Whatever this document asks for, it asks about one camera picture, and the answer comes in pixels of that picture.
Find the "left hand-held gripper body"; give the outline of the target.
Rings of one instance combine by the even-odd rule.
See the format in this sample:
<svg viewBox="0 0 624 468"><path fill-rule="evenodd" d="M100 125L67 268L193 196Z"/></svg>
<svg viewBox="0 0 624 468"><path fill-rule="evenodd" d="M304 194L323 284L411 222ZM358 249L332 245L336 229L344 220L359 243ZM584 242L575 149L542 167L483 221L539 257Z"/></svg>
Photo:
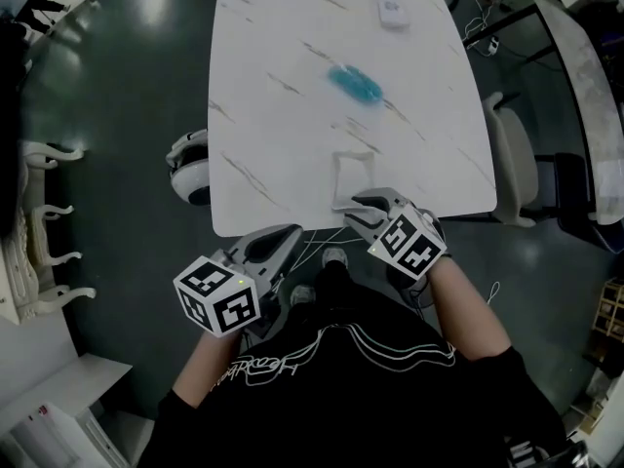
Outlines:
<svg viewBox="0 0 624 468"><path fill-rule="evenodd" d="M216 337L247 326L263 337L281 309L273 282L255 280L252 257L235 250L199 256L174 278L174 287L186 317Z"/></svg>

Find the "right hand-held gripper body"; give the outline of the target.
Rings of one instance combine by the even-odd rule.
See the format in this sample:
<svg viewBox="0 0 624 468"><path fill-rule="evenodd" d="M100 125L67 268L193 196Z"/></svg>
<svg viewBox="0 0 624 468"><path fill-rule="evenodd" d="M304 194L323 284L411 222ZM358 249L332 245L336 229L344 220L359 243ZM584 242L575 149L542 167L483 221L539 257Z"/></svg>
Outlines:
<svg viewBox="0 0 624 468"><path fill-rule="evenodd" d="M412 279L421 279L448 248L431 216L411 204L395 206L368 253Z"/></svg>

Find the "clear plastic bag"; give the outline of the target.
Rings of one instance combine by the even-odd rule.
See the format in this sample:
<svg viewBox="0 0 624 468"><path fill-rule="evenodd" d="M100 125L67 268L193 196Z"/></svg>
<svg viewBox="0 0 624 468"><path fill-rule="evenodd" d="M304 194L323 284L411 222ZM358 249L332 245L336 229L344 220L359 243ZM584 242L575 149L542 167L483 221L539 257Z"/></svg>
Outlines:
<svg viewBox="0 0 624 468"><path fill-rule="evenodd" d="M331 210L333 212L346 213L367 208L357 203L354 196L374 187L374 156L375 153L372 151L340 151L332 154Z"/></svg>

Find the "blue wrapper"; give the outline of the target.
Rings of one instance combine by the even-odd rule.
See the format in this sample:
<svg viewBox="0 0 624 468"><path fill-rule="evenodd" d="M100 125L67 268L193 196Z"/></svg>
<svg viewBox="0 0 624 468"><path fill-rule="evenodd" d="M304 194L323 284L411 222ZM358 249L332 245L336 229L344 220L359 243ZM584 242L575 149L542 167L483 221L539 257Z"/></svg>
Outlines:
<svg viewBox="0 0 624 468"><path fill-rule="evenodd" d="M339 63L330 68L327 76L343 93L362 104L383 100L381 87L357 67Z"/></svg>

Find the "small white paper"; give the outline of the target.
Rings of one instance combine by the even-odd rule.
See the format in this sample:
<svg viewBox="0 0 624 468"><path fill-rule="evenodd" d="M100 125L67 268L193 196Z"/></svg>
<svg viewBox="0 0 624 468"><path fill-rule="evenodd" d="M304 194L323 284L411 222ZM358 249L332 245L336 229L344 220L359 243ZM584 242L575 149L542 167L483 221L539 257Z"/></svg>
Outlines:
<svg viewBox="0 0 624 468"><path fill-rule="evenodd" d="M378 0L380 24L387 29L404 29L410 26L410 19L404 7L395 0Z"/></svg>

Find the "person's right forearm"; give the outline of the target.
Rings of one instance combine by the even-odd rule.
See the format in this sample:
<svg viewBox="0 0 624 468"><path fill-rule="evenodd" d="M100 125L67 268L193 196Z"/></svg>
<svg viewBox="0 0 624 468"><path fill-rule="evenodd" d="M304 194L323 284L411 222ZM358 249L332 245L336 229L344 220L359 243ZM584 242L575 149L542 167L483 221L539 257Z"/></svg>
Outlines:
<svg viewBox="0 0 624 468"><path fill-rule="evenodd" d="M506 330L452 258L442 256L427 278L442 333L467 360L498 356L511 347Z"/></svg>

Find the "person's left forearm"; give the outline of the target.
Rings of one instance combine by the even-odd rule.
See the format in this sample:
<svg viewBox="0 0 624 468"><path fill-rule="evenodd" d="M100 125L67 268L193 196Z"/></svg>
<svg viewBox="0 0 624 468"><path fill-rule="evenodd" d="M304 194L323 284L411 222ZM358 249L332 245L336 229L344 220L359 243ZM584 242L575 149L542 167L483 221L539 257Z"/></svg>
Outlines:
<svg viewBox="0 0 624 468"><path fill-rule="evenodd" d="M205 331L173 386L190 407L198 408L238 355L241 332L216 337Z"/></svg>

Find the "white marble square table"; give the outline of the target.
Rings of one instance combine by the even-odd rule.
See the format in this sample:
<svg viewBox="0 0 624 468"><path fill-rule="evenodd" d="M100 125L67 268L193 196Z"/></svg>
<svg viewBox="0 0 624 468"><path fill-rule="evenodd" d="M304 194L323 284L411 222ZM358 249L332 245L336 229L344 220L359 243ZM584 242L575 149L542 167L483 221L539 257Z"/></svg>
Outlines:
<svg viewBox="0 0 624 468"><path fill-rule="evenodd" d="M480 95L444 0L217 0L208 93L213 228L334 228L332 154L375 153L376 186L439 217L496 206ZM383 91L362 104L328 79L357 67Z"/></svg>

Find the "person's black trousers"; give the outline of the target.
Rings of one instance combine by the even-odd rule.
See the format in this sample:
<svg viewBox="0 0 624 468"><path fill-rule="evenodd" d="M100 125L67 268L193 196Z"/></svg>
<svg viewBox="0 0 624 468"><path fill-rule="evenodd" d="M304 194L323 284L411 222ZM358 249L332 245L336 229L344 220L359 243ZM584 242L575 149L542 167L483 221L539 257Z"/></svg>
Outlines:
<svg viewBox="0 0 624 468"><path fill-rule="evenodd" d="M339 260L329 260L325 264L316 276L313 289L313 301L292 306L285 330L347 321L349 317L372 313L392 302L384 294L355 283L347 266Z"/></svg>

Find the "beige upholstered chair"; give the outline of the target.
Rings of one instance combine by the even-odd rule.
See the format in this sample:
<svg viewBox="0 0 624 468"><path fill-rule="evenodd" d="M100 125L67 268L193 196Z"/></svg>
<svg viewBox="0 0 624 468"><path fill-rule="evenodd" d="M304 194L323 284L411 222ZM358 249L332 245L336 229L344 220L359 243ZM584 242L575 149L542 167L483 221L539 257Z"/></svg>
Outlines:
<svg viewBox="0 0 624 468"><path fill-rule="evenodd" d="M531 228L522 215L538 195L538 170L523 122L506 104L513 96L495 92L482 101L494 169L497 204L491 213L505 225Z"/></svg>

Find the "person's black shirt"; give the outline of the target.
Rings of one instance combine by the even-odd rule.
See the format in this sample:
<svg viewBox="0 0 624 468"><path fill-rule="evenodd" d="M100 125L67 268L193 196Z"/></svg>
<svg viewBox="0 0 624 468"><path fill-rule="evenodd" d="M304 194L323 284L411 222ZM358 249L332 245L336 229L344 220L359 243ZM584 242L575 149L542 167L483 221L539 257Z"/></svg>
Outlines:
<svg viewBox="0 0 624 468"><path fill-rule="evenodd" d="M140 468L508 468L563 422L514 349L468 361L407 310L294 323L236 357L198 407L169 393Z"/></svg>

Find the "white cabinet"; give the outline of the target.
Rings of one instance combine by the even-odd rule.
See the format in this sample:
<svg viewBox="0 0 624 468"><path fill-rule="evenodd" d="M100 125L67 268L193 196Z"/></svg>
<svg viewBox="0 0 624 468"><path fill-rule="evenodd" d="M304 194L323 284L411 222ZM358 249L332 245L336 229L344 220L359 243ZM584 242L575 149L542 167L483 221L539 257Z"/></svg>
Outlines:
<svg viewBox="0 0 624 468"><path fill-rule="evenodd" d="M136 468L153 421L101 398L132 367L85 354L0 409L0 446L16 464Z"/></svg>

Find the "white ornate dresser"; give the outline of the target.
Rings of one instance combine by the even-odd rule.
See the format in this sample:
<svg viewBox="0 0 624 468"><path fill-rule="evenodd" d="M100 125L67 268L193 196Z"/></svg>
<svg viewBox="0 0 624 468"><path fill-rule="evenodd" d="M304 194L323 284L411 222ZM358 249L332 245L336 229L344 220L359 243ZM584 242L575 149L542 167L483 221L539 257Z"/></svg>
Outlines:
<svg viewBox="0 0 624 468"><path fill-rule="evenodd" d="M49 144L26 140L20 144L18 195L13 229L0 240L0 318L14 325L59 311L72 300L97 296L94 288L72 289L58 285L53 268L80 252L53 256L50 253L47 223L74 208L60 208L45 202L45 173L60 162L84 157L80 148L60 150Z"/></svg>

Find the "wooden grid shelf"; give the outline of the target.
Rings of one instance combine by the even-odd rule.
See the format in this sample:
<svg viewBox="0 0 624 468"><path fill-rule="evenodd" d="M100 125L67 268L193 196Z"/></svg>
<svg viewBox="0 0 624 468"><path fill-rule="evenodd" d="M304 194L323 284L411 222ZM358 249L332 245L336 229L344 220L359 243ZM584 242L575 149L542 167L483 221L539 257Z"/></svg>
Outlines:
<svg viewBox="0 0 624 468"><path fill-rule="evenodd" d="M592 330L624 342L624 278L604 283Z"/></svg>

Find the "grey marble dining table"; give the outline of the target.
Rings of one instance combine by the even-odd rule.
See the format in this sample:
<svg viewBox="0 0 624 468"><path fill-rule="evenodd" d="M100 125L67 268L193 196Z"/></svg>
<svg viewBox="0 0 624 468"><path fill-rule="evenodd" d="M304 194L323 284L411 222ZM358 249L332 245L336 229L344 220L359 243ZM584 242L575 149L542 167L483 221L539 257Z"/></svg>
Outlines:
<svg viewBox="0 0 624 468"><path fill-rule="evenodd" d="M594 184L596 221L624 218L624 128L620 108L586 31L547 0L533 0L561 58L578 108Z"/></svg>

